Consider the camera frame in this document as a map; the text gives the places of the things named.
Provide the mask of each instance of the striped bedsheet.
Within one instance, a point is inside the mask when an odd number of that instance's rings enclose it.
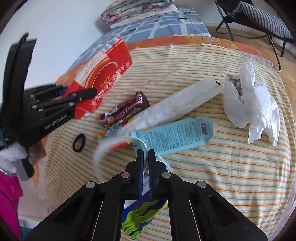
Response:
[[[47,143],[47,160],[40,169],[39,190],[49,211],[61,205],[87,181],[96,181],[91,157],[97,135],[104,131],[100,113],[143,91],[151,105],[206,77],[223,83],[228,74],[238,74],[245,60],[223,47],[197,44],[135,49],[133,65],[107,94],[98,110],[82,120],[71,120],[52,133]],[[248,128],[236,128],[227,118],[222,94],[183,118],[204,116],[219,125],[215,138],[204,146],[163,156],[183,180],[205,180],[240,212],[275,236],[292,211],[295,196],[295,123],[292,108],[280,76],[255,63],[255,77],[267,85],[279,105],[278,146],[262,139],[248,144]],[[86,135],[81,153],[72,150],[80,133]],[[102,174],[107,179],[123,172],[135,160],[132,146],[107,155]],[[122,233],[122,240],[130,238]],[[168,209],[162,210],[137,238],[141,241],[171,240]]]

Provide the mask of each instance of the white fur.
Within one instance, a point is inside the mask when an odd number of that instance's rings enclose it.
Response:
[[[0,167],[10,173],[16,173],[17,170],[13,164],[14,161],[24,159],[28,156],[26,148],[18,142],[11,144],[7,149],[0,151]]]

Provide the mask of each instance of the blue squeeze tube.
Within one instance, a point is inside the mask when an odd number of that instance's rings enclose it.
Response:
[[[214,138],[217,124],[209,118],[197,117],[175,121],[151,129],[132,131],[131,136],[140,138],[156,156],[205,145]],[[138,147],[134,144],[135,153]]]

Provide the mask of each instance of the black rubber ring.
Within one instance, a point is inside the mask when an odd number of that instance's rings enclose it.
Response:
[[[82,139],[81,147],[76,149],[75,145],[76,145],[77,141],[80,140],[80,139]],[[75,141],[73,142],[73,146],[72,146],[74,152],[81,152],[82,151],[82,149],[83,149],[83,147],[85,145],[85,139],[86,139],[86,137],[85,137],[85,134],[83,134],[83,133],[79,134],[76,137]]]

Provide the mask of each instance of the black metal chair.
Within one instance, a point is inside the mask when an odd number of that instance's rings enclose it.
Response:
[[[234,36],[241,36],[248,39],[259,39],[263,37],[268,37],[269,44],[271,44],[274,53],[276,55],[276,59],[279,64],[279,69],[276,72],[281,71],[281,63],[279,61],[279,57],[277,55],[276,49],[281,51],[281,57],[284,55],[286,42],[295,43],[293,36],[289,32],[288,28],[280,19],[266,13],[265,11],[258,9],[254,6],[251,0],[244,0],[243,3],[240,3],[239,0],[214,0],[218,11],[223,18],[221,23],[216,28],[216,32],[220,34],[229,34],[232,41],[234,40]],[[258,37],[249,37],[242,34],[234,34],[231,32],[229,27],[229,23],[238,23],[252,29],[264,32],[265,34]],[[219,28],[225,24],[228,32],[219,31]],[[272,42],[272,37],[276,37],[278,39],[283,40],[283,47],[280,50],[277,46],[275,46]]]

